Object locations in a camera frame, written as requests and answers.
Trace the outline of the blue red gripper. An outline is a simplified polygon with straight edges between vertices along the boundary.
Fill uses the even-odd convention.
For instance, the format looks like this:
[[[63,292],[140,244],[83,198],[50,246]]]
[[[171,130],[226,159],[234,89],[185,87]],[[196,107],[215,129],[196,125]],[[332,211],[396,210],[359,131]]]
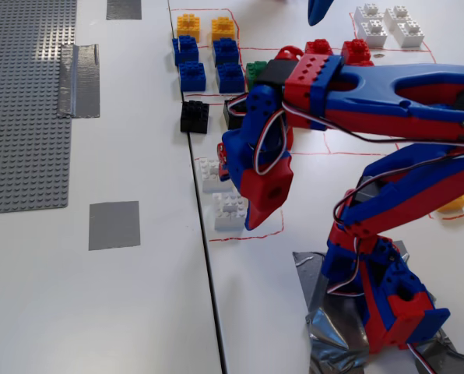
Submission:
[[[290,168],[284,115],[246,115],[239,129],[226,131],[217,145],[220,181],[231,180],[248,200],[247,230],[261,225],[286,201]]]

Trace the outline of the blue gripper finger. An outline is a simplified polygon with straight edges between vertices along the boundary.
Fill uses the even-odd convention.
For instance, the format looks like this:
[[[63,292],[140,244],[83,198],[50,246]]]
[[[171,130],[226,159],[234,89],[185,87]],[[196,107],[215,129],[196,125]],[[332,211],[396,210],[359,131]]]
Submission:
[[[315,26],[326,16],[334,0],[309,0],[308,1],[308,23]]]

